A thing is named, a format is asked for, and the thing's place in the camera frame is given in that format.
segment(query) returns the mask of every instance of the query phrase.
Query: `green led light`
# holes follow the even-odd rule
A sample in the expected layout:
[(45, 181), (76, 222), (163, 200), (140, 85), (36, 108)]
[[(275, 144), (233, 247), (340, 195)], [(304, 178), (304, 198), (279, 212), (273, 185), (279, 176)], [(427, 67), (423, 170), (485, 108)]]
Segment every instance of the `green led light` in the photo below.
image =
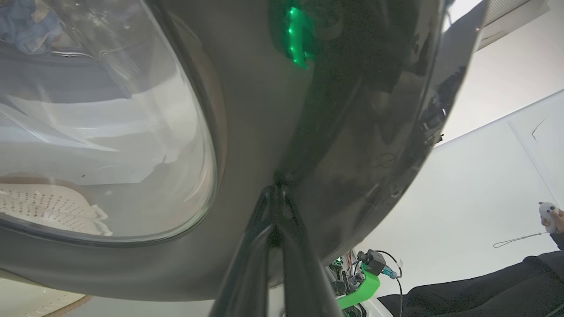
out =
[(287, 14), (288, 54), (291, 60), (301, 68), (308, 69), (303, 50), (304, 32), (313, 32), (313, 21), (300, 9), (291, 7)]

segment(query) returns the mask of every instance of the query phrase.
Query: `blue cloth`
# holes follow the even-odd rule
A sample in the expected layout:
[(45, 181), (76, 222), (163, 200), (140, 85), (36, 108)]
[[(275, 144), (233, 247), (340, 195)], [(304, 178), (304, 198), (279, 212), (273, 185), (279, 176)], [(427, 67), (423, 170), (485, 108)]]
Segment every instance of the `blue cloth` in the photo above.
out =
[(36, 10), (35, 0), (9, 0), (1, 5), (0, 39), (26, 54), (48, 52), (51, 41), (48, 34), (59, 25), (59, 17), (49, 10), (41, 21), (35, 22)]

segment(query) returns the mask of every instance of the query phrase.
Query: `black fabric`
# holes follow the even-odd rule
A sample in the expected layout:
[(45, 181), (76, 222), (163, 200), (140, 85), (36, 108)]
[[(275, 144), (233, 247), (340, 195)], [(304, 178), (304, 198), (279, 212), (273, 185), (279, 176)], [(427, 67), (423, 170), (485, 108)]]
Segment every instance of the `black fabric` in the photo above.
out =
[[(553, 239), (562, 249), (564, 234)], [(399, 315), (399, 295), (379, 300)], [(564, 251), (556, 251), (478, 278), (415, 287), (403, 298), (402, 316), (544, 317), (563, 303)]]
[(564, 249), (564, 234), (550, 235), (560, 250)]

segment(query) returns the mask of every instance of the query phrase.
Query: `cable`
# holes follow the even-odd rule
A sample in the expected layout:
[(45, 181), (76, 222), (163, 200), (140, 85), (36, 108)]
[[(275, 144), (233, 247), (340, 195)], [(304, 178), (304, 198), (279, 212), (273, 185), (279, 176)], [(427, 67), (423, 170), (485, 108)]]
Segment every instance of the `cable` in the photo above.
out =
[(528, 235), (528, 236), (524, 236), (524, 237), (520, 237), (520, 238), (516, 238), (516, 239), (511, 239), (511, 240), (507, 240), (507, 241), (502, 241), (502, 242), (494, 243), (494, 244), (493, 244), (493, 247), (496, 248), (496, 249), (497, 249), (497, 248), (501, 248), (502, 246), (504, 246), (504, 245), (506, 245), (506, 244), (509, 244), (509, 243), (511, 243), (511, 242), (514, 242), (514, 241), (523, 240), (523, 239), (526, 239), (526, 238), (528, 238), (528, 237), (540, 236), (540, 235), (547, 234), (547, 233), (548, 233), (548, 232), (539, 232), (538, 234), (534, 234), (534, 235)]
[(353, 266), (356, 266), (359, 263), (359, 261), (354, 261), (351, 266), (349, 266), (349, 268), (347, 269), (347, 274), (349, 273), (349, 271), (353, 268)]
[(402, 268), (399, 267), (398, 261), (395, 260), (395, 258), (388, 252), (386, 251), (376, 251), (376, 252), (380, 252), (380, 253), (384, 253), (387, 254), (392, 260), (394, 260), (395, 264), (397, 265), (397, 267), (399, 268), (399, 276), (397, 277), (397, 279), (401, 278), (403, 276), (403, 272), (402, 272)]
[(402, 313), (403, 313), (403, 290), (402, 290), (402, 284), (399, 282), (399, 279), (395, 279), (396, 281), (398, 281), (398, 285), (399, 285), (399, 316), (398, 317), (402, 317)]
[(398, 261), (396, 261), (395, 258), (390, 253), (388, 253), (386, 251), (376, 251), (376, 252), (387, 254), (392, 260), (394, 260), (395, 264), (398, 266), (399, 276), (397, 278), (395, 278), (395, 280), (398, 281), (398, 285), (399, 285), (399, 316), (398, 317), (402, 317), (402, 313), (403, 313), (403, 290), (402, 290), (402, 284), (399, 282), (399, 278), (401, 278), (403, 276), (402, 268), (399, 266)]

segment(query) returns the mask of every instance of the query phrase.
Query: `washing machine door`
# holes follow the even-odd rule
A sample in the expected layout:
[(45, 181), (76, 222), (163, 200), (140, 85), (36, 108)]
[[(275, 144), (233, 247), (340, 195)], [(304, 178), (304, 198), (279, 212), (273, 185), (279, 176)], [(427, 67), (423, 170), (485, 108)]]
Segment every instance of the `washing machine door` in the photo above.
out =
[(452, 6), (3, 4), (0, 276), (214, 298), (274, 182), (329, 263), (378, 225), (440, 141), (486, 10)]

